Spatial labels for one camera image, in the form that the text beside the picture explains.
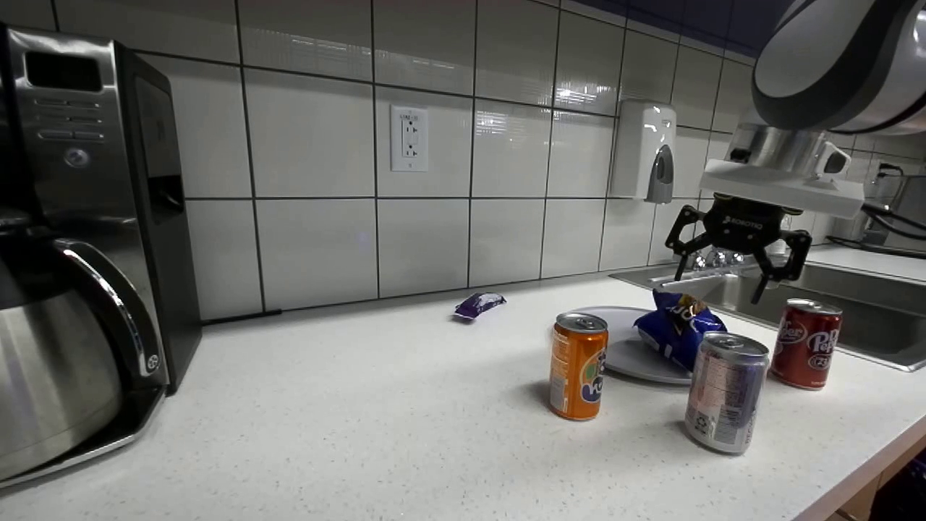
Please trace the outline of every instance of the silver soda can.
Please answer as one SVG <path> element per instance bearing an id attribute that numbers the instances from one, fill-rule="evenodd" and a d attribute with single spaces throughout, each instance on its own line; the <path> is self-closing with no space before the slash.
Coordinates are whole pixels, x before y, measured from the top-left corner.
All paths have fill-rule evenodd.
<path id="1" fill-rule="evenodd" d="M 746 337 L 705 334 L 690 391 L 690 435 L 714 453 L 743 456 L 752 438 L 771 350 Z"/>

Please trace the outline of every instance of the can lid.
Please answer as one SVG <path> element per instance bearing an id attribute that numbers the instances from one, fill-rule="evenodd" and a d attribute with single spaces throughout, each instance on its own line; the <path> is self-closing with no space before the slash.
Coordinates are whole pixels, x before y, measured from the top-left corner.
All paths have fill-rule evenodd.
<path id="1" fill-rule="evenodd" d="M 786 305 L 786 307 L 799 307 L 799 310 L 804 310 L 804 312 L 843 315 L 839 307 L 828 307 L 828 305 L 810 301 L 810 299 L 786 299 L 785 305 Z"/>
<path id="2" fill-rule="evenodd" d="M 759 344 L 750 337 L 734 337 L 734 334 L 705 334 L 700 347 L 708 347 L 713 354 L 723 360 L 766 360 L 771 347 Z"/>
<path id="3" fill-rule="evenodd" d="M 608 334 L 608 321 L 590 312 L 558 312 L 555 324 L 574 334 Z"/>

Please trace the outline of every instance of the black appliance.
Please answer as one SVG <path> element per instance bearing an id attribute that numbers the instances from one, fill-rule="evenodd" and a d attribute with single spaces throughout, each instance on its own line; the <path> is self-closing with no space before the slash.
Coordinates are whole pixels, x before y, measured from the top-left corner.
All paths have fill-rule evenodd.
<path id="1" fill-rule="evenodd" d="M 169 79 L 112 42 L 0 24 L 0 207 L 102 253 L 156 337 L 138 360 L 112 334 L 119 318 L 98 312 L 122 375 L 119 417 L 2 490 L 132 443 L 195 360 L 200 310 Z"/>

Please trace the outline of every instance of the kitchen counter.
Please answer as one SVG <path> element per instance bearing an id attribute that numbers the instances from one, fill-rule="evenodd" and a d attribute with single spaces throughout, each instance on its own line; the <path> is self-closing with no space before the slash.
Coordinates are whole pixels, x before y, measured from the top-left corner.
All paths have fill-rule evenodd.
<path id="1" fill-rule="evenodd" d="M 794 518 L 924 417 L 926 375 L 833 356 L 824 391 L 766 382 L 752 446 L 682 435 L 682 389 L 604 379 L 601 414 L 546 409 L 546 330 L 571 307 L 648 307 L 623 281 L 208 328 L 147 438 L 0 499 L 0 518 Z M 727 318 L 773 344 L 775 330 Z"/>

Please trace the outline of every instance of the purple object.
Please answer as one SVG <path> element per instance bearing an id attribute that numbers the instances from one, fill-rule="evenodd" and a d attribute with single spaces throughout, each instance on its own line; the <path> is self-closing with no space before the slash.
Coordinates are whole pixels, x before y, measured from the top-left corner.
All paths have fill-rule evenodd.
<path id="1" fill-rule="evenodd" d="M 477 315 L 499 305 L 504 305 L 504 295 L 475 294 L 471 299 L 459 301 L 459 307 L 455 310 L 455 321 L 471 324 Z"/>

